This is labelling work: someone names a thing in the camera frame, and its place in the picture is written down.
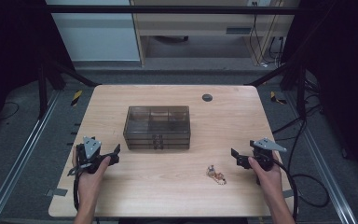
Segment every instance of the table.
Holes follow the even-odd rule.
[[[202,95],[211,94],[211,102]],[[190,149],[128,150],[123,130],[130,105],[188,105]],[[230,150],[252,155],[250,140],[273,139],[258,92],[252,86],[102,85],[95,88],[75,145],[83,136],[102,141],[101,154],[121,144],[120,162],[108,167],[96,217],[257,217],[269,216],[253,170],[236,165]],[[209,165],[225,175],[218,185]],[[69,155],[48,212],[74,217]],[[283,190],[290,189],[282,172]],[[292,209],[293,198],[287,199]]]

